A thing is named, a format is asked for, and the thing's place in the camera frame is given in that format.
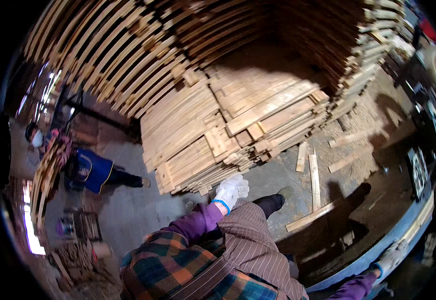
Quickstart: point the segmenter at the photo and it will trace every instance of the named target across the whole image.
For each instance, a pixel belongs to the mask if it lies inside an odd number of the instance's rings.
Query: white work glove
[[[248,197],[249,191],[248,180],[243,179],[243,175],[232,175],[219,184],[215,199],[211,202],[223,204],[228,210],[227,215],[229,215],[238,198]]]
[[[391,246],[381,254],[380,260],[375,263],[381,270],[381,275],[378,278],[381,278],[384,273],[398,266],[405,258],[407,251],[408,242],[406,240],[402,240],[401,242],[395,241],[391,244]]]

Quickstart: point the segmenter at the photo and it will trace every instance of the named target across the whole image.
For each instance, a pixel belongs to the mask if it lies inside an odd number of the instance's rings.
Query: person
[[[270,236],[267,219],[293,195],[245,201],[248,181],[222,181],[209,205],[144,238],[120,266],[122,299],[308,299],[290,275],[293,264]],[[406,251],[392,245],[371,273],[345,283],[331,299],[361,299],[373,282],[395,267]]]
[[[40,152],[40,159],[50,149],[53,142],[65,144],[65,150],[57,152],[58,167],[65,171],[65,182],[69,187],[79,190],[86,187],[99,194],[103,185],[125,185],[133,188],[150,186],[150,180],[132,175],[114,165],[110,159],[103,158],[89,149],[72,147],[71,138],[52,129],[46,136],[31,122],[25,131],[26,140]]]

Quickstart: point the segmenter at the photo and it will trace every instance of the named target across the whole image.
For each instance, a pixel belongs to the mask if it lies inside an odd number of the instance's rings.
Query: blue vest
[[[113,169],[113,161],[96,155],[93,151],[76,148],[78,170],[76,176],[95,194],[101,192]]]

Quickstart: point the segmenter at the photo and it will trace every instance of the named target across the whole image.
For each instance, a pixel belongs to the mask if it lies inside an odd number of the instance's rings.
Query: face mask
[[[33,138],[33,141],[31,141],[31,145],[35,148],[40,148],[43,144],[43,134],[41,133],[41,130],[38,130],[35,134],[35,137]]]

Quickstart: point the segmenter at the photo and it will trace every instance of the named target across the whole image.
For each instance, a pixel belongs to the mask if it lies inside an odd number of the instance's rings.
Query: green plaid fabric
[[[223,253],[219,243],[207,249],[193,245],[175,232],[157,231],[145,237],[140,248],[128,252],[120,267],[122,299],[167,299],[209,267]],[[275,299],[278,291],[262,279],[232,270],[209,299]]]

